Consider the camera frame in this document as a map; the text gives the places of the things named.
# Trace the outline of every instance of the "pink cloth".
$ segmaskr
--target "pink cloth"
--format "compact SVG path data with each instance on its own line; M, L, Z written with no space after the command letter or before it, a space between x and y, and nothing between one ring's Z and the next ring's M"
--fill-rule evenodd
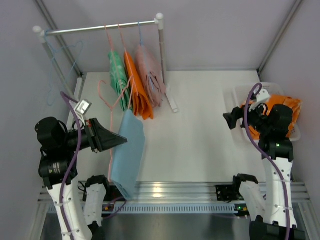
M162 96L166 93L166 85L163 81L159 62L144 45L139 44L135 52L135 67L151 106L153 108L160 107Z

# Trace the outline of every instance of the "metal rod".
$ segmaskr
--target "metal rod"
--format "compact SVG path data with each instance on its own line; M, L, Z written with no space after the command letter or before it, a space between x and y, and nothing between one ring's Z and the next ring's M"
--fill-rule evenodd
M216 203L217 201L216 185L231 185L232 182L137 182L134 189L132 204L187 204L187 203ZM259 183L261 195L267 192L267 184ZM155 198L155 188L160 190L162 197ZM83 197L83 192L78 191L80 199ZM306 185L303 182L291 182L291 195L293 203L309 203L310 196ZM50 197L47 189L41 189L39 202L50 202Z
M279 43L283 39L286 31L289 28L289 25L292 23L298 10L301 8L303 1L304 0L295 0L289 14L286 16L284 23L282 24L278 34L276 35L275 39L273 40L271 46L269 47L268 51L266 52L266 55L264 56L260 66L257 70L259 76L261 75L262 71L264 70L265 66L267 65L268 61L270 60L273 52L275 51L275 49L277 48L277 46L279 45Z
M37 6L37 8L39 9L40 13L42 14L42 16L45 19L46 23L48 24L49 28L51 28L52 30L57 30L58 27L57 27L55 21L53 20L50 12L48 11L45 3L42 0L33 0L33 2ZM67 46L67 43L62 36L57 35L57 36L55 36L55 39L61 48ZM62 51L65 54L67 60L71 64L71 66L73 66L73 64L76 60L75 60L74 56L72 55L71 51L68 48L63 48ZM80 71L79 66L77 64L75 64L73 69L74 69L75 73L77 74L77 76L80 78L82 76L82 72Z
M145 25L154 25L156 21L141 21L139 22L140 26ZM131 22L131 23L122 23L122 24L114 24L114 25L107 25L107 26L94 26L94 27L86 27L86 28L76 28L76 29L69 29L69 30L57 30L57 31L48 31L46 33L47 36L57 36L63 34L74 34L74 33L81 33L81 32L93 32L93 31L102 31L107 29L117 29L118 27L121 28L131 28L131 27L138 27L138 22Z
M167 84L166 82L167 63L166 63L166 49L165 49L165 37L164 37L164 15L162 13L158 13L156 15L156 19L158 21L162 78L163 78L163 83Z
M61 68L60 68L60 66L58 65L56 59L54 58L54 55L53 55L53 53L51 52L51 49L50 49L48 43L47 43L47 42L44 42L44 43L42 43L42 46L43 46L46 54L48 55L49 59L51 60L52 65L53 65L56 73L58 74L58 77L59 77L60 81L62 82L63 86L65 87L68 95L69 95L71 98L75 99L74 93L72 92L71 88L70 88L69 85L67 84L66 78L65 78L63 72L61 71Z

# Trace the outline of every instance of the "plastic bin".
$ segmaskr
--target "plastic bin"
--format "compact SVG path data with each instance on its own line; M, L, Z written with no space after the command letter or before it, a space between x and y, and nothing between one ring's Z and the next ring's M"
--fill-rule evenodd
M239 85L233 89L233 96L234 96L235 103L237 106L240 106L241 104L243 104L247 100L249 92L253 88L254 85L255 84ZM262 82L262 88L267 90L270 95L271 94L285 95L282 88L276 83ZM250 140L247 136L246 130L244 128L242 130L243 130L243 134L244 134L245 139L250 142ZM300 138L301 138L301 133L300 133L298 124L296 123L294 125L294 128L291 131L290 141L296 142Z

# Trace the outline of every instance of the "hanging garment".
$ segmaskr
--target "hanging garment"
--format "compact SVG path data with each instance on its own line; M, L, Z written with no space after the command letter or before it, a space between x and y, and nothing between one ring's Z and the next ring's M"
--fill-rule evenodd
M272 94L271 97L269 98L269 100L265 104L268 107L268 111L266 113L267 115L270 114L271 109L276 104L283 104L283 105L285 105L285 106L287 106L287 107L292 109L292 111L293 111L292 122L288 127L289 132L286 135L286 137L289 138L290 135L291 135L292 129L294 128L295 124L297 123L297 120L298 120L298 117L299 117L299 114L300 114L300 111L301 111L301 107L302 107L302 101L300 99L294 99L294 98L289 97L289 96L282 96L282 95ZM251 136L253 137L253 139L254 140L259 140L260 133L257 132L252 126L249 126L249 130L250 130L250 133L251 133Z
M111 50L108 54L110 60L110 79L111 87L117 93L118 96L122 93L128 84L128 78L126 75L125 66L119 54ZM130 89L126 89L123 96L120 99L120 106L125 111L129 106Z
M127 51L124 52L124 64L128 73L128 77L133 77L130 85L131 88L133 88L132 100L134 115L137 116L138 114L140 114L143 120L146 120L148 118L154 119L152 106L149 102L148 96L135 67L135 63L131 55Z
M139 44L135 52L135 66L139 73L144 90L153 108L160 107L162 96L166 93L162 69L156 58L148 49Z
M124 113L119 134L128 142L113 149L111 181L115 184L126 200L133 198L140 171L146 137L143 123L132 111Z

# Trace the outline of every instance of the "white wall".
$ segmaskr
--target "white wall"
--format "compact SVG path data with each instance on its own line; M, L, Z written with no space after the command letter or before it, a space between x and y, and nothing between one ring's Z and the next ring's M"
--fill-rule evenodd
M60 29L152 20L164 14L169 70L257 69L294 0L44 0ZM142 28L159 56L156 26ZM138 28L123 30L133 54ZM110 30L123 53L118 30ZM104 31L66 35L86 41L84 72L103 72L110 50Z
M0 238L26 239L42 179L38 175L39 120L66 120L60 97L46 105L50 60L32 32L44 20L31 0L0 3Z
M266 66L262 80L280 84L303 100L298 124L302 138L294 144L294 173L306 183L320 216L320 1L306 0Z

